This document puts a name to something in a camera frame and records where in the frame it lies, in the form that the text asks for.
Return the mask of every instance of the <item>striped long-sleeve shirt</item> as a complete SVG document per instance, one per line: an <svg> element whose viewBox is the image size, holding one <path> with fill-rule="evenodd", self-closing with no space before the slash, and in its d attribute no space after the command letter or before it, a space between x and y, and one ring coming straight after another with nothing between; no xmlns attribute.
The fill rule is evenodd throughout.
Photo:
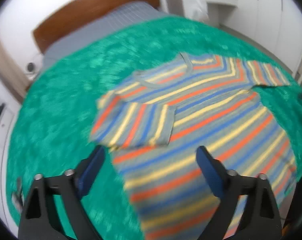
<svg viewBox="0 0 302 240"><path fill-rule="evenodd" d="M196 163L200 145L227 169L267 174L281 203L295 182L295 157L286 132L250 90L255 85L289 81L270 64L181 53L133 73L99 100L91 139L111 147L146 239L197 239L212 217L219 200Z"/></svg>

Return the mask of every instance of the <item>wooden headboard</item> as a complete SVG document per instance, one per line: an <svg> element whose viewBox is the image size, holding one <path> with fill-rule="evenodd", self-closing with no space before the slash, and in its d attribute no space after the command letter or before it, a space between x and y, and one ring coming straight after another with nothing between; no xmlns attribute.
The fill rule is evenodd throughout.
<svg viewBox="0 0 302 240"><path fill-rule="evenodd" d="M159 6L159 0L73 0L44 20L33 31L33 36L44 53L58 39L131 1L145 1L154 8Z"/></svg>

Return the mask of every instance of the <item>bed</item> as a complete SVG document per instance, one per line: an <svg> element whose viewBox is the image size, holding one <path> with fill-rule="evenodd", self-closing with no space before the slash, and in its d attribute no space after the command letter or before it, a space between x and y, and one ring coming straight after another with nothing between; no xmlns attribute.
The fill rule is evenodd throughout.
<svg viewBox="0 0 302 240"><path fill-rule="evenodd" d="M180 51L257 60L282 71L291 86L254 90L289 135L297 163L294 179L301 178L302 88L247 43L202 23L159 12L158 6L159 0L74 0L34 30L44 67L20 110L7 163L6 204L17 224L19 213L11 202L16 178L22 177L27 194L35 174L49 177L75 167L94 148L88 136L97 112L95 100L134 70L158 66ZM55 200L65 233L75 237L61 199ZM109 155L82 204L104 239L144 238Z"/></svg>

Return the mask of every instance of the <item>green bedspread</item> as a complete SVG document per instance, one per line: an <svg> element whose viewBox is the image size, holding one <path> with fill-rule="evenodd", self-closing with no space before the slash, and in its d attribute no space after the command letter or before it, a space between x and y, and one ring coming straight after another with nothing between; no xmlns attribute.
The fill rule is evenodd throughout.
<svg viewBox="0 0 302 240"><path fill-rule="evenodd" d="M249 44L218 29L179 17L166 17L131 26L65 57L31 87L11 136L7 168L7 201L21 176L26 194L33 176L62 174L74 168L94 148L88 135L97 113L95 101L134 70L145 70L172 60L180 51L239 57L277 65ZM287 131L302 176L301 87L285 71L290 87L254 88L262 103ZM143 239L137 217L107 154L91 192L82 204L105 240ZM75 237L56 197L66 234Z"/></svg>

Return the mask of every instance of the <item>door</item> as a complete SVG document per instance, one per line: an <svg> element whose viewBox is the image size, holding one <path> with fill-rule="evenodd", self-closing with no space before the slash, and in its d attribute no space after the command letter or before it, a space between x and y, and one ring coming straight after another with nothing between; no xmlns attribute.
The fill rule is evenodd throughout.
<svg viewBox="0 0 302 240"><path fill-rule="evenodd" d="M258 0L254 40L274 53L281 25L281 0Z"/></svg>
<svg viewBox="0 0 302 240"><path fill-rule="evenodd" d="M293 0L283 0L281 26L274 54L293 73L301 62L302 13Z"/></svg>
<svg viewBox="0 0 302 240"><path fill-rule="evenodd" d="M257 21L257 0L238 0L237 8L222 7L220 23L254 39Z"/></svg>

